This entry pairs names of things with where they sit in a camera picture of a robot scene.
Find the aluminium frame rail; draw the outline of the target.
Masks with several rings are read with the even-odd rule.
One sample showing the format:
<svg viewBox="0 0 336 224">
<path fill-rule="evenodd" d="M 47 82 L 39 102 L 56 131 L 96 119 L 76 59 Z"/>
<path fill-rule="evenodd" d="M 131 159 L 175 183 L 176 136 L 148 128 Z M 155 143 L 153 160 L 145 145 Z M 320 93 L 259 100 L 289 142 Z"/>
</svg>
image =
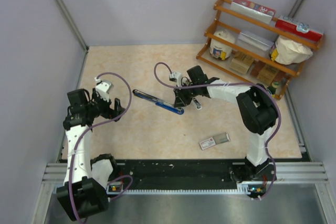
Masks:
<svg viewBox="0 0 336 224">
<path fill-rule="evenodd" d="M 47 164 L 42 183 L 62 185 L 66 170 L 66 163 Z M 322 162 L 277 162 L 276 176 L 278 184 L 318 184 L 329 181 Z"/>
</svg>

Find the red white staple box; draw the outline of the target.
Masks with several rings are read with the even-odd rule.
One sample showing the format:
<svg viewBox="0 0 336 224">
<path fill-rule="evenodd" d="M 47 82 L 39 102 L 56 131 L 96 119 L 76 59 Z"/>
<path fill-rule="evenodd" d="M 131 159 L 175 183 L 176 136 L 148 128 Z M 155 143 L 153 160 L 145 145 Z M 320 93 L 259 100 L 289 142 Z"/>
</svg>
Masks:
<svg viewBox="0 0 336 224">
<path fill-rule="evenodd" d="M 221 134 L 214 135 L 208 139 L 199 142 L 201 150 L 206 150 L 215 145 L 223 144 L 230 141 L 229 134 L 224 132 Z"/>
</svg>

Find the green glass bottle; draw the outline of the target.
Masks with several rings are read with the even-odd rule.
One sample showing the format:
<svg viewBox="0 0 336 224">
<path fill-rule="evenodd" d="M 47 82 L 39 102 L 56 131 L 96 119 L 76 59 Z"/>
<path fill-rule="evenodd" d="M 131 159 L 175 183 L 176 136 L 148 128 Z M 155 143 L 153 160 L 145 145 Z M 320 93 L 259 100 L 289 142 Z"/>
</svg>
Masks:
<svg viewBox="0 0 336 224">
<path fill-rule="evenodd" d="M 271 83 L 271 85 L 269 86 L 269 87 L 267 87 L 267 91 L 268 91 L 268 93 L 271 95 L 271 97 L 272 98 L 274 98 L 274 99 L 279 99 L 278 98 L 278 96 L 277 96 L 277 89 L 279 88 L 279 86 L 280 86 L 280 82 L 278 82 L 278 81 L 273 81 L 272 83 Z"/>
</svg>

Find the white jar with label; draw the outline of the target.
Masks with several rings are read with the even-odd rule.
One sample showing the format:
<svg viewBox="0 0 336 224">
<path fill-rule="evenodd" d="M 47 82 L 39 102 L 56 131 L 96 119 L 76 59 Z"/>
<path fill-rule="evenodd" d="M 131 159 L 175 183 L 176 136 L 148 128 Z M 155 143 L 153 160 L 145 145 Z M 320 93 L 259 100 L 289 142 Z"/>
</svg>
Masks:
<svg viewBox="0 0 336 224">
<path fill-rule="evenodd" d="M 216 31 L 214 36 L 232 44 L 234 44 L 236 40 L 236 37 L 227 29 Z M 217 60 L 226 60 L 232 53 L 232 47 L 212 39 L 209 52 L 211 56 Z"/>
</svg>

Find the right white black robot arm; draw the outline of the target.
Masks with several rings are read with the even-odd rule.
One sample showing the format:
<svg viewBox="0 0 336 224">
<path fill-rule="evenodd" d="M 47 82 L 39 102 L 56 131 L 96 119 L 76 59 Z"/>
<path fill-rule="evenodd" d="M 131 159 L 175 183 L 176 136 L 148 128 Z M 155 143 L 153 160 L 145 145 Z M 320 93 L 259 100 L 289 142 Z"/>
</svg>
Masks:
<svg viewBox="0 0 336 224">
<path fill-rule="evenodd" d="M 267 145 L 279 116 L 272 98 L 260 84 L 228 83 L 217 77 L 208 78 L 200 66 L 190 68 L 187 73 L 188 77 L 180 72 L 170 73 L 169 80 L 176 84 L 174 106 L 186 107 L 199 95 L 237 105 L 250 139 L 244 167 L 232 168 L 230 175 L 236 182 L 258 179 L 270 162 Z"/>
</svg>

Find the red foil roll box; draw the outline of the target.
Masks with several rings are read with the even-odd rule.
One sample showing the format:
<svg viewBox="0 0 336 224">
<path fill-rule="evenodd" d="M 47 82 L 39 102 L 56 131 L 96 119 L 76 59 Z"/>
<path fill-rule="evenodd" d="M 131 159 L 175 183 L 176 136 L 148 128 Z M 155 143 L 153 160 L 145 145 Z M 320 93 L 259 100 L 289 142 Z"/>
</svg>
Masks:
<svg viewBox="0 0 336 224">
<path fill-rule="evenodd" d="M 276 10 L 249 0 L 233 0 L 230 10 L 253 18 L 265 24 L 269 24 L 276 14 Z"/>
</svg>

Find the dark brown cardboard box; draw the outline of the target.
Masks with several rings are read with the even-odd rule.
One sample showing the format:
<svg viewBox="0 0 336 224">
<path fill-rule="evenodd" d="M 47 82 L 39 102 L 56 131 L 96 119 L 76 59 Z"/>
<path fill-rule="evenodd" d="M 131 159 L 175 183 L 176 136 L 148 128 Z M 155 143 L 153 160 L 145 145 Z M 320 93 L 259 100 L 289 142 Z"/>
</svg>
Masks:
<svg viewBox="0 0 336 224">
<path fill-rule="evenodd" d="M 270 86 L 274 81 L 281 82 L 286 73 L 262 61 L 258 61 L 253 66 L 250 75 L 267 86 Z"/>
</svg>

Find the red white wrap box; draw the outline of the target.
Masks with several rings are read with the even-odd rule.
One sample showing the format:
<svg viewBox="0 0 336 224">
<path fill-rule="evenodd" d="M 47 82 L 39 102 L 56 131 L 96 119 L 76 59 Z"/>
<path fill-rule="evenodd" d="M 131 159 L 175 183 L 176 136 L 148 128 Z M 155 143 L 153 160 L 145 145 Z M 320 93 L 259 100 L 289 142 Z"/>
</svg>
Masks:
<svg viewBox="0 0 336 224">
<path fill-rule="evenodd" d="M 316 30 L 306 23 L 283 15 L 276 21 L 275 27 L 313 42 L 318 42 L 323 37 L 322 31 Z"/>
</svg>

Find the silver grey long box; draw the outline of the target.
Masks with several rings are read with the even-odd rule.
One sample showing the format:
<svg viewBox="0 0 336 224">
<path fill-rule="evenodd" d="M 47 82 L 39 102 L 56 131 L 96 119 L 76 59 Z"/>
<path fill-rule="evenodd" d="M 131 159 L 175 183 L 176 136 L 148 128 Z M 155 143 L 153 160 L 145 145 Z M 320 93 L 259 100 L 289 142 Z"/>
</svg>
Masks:
<svg viewBox="0 0 336 224">
<path fill-rule="evenodd" d="M 239 33 L 235 44 L 259 56 L 266 57 L 274 45 L 274 42 L 243 30 Z"/>
</svg>

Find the blue metal stapler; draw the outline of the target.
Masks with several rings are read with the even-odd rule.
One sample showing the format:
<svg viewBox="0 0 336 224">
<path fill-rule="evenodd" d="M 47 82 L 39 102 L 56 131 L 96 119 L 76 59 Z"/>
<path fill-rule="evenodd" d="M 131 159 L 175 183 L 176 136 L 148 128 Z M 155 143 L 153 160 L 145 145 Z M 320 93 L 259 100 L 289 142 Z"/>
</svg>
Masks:
<svg viewBox="0 0 336 224">
<path fill-rule="evenodd" d="M 173 104 L 171 104 L 171 103 L 169 103 L 165 100 L 162 100 L 162 99 L 157 98 L 155 96 L 152 96 L 150 94 L 144 93 L 144 92 L 142 92 L 140 90 L 137 90 L 137 89 L 134 89 L 132 91 L 132 93 L 136 97 L 141 98 L 141 99 L 145 99 L 147 101 L 150 101 L 150 102 L 154 103 L 155 105 L 157 105 L 157 106 L 159 106 L 163 109 L 166 109 L 170 112 L 173 112 L 173 113 L 178 114 L 178 115 L 184 114 L 184 109 L 183 108 L 176 108 L 176 107 L 174 107 Z"/>
</svg>

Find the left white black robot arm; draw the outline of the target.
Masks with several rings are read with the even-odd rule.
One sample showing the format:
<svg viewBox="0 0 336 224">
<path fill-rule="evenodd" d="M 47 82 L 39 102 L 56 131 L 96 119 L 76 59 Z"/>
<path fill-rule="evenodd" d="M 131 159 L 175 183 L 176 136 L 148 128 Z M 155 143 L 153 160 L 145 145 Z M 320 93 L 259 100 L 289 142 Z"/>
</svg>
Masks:
<svg viewBox="0 0 336 224">
<path fill-rule="evenodd" d="M 93 88 L 92 98 L 86 89 L 68 92 L 68 114 L 63 122 L 68 141 L 67 171 L 57 199 L 72 221 L 87 219 L 108 208 L 108 180 L 114 180 L 119 168 L 111 154 L 90 158 L 90 140 L 94 120 L 114 119 L 124 108 L 120 100 L 111 101 L 109 90 Z"/>
</svg>

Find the small white stapler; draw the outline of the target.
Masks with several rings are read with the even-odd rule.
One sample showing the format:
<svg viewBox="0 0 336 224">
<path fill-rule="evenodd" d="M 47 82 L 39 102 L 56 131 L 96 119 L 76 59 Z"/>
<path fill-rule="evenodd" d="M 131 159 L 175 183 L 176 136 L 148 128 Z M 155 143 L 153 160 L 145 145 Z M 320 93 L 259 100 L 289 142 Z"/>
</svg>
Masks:
<svg viewBox="0 0 336 224">
<path fill-rule="evenodd" d="M 192 104 L 195 106 L 195 108 L 197 110 L 201 110 L 202 109 L 202 105 L 198 102 L 198 100 L 196 98 L 192 99 Z"/>
</svg>

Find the wooden three-tier shelf rack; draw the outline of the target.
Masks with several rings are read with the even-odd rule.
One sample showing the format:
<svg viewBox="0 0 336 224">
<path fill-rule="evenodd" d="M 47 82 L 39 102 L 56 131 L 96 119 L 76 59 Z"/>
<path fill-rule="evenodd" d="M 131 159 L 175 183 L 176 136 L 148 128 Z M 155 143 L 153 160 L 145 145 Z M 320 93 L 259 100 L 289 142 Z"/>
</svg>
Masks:
<svg viewBox="0 0 336 224">
<path fill-rule="evenodd" d="M 276 82 L 278 100 L 324 40 L 322 31 L 291 17 L 275 17 L 275 10 L 248 0 L 217 0 L 214 10 L 197 59 L 241 81 L 255 78 L 267 86 Z M 272 32 L 276 40 L 231 26 L 220 18 L 222 13 Z"/>
</svg>

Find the light brown cardboard box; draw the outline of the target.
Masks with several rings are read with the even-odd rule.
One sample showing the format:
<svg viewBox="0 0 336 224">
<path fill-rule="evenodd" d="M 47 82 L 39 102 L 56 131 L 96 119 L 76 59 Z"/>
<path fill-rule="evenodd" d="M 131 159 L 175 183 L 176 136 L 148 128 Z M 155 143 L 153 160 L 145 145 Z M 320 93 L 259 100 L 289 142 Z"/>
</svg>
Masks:
<svg viewBox="0 0 336 224">
<path fill-rule="evenodd" d="M 230 68 L 239 73 L 246 74 L 253 62 L 253 57 L 238 51 L 234 54 L 231 60 Z"/>
</svg>

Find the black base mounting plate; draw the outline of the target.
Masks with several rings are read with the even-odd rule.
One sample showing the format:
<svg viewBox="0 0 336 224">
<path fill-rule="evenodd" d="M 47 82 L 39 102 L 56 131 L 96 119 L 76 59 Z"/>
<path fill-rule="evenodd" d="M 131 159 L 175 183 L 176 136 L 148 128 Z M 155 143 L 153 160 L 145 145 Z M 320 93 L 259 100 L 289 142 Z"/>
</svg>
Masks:
<svg viewBox="0 0 336 224">
<path fill-rule="evenodd" d="M 254 167 L 247 159 L 118 159 L 110 178 L 130 175 L 130 189 L 235 189 L 239 182 L 264 185 L 276 177 L 268 160 Z"/>
</svg>

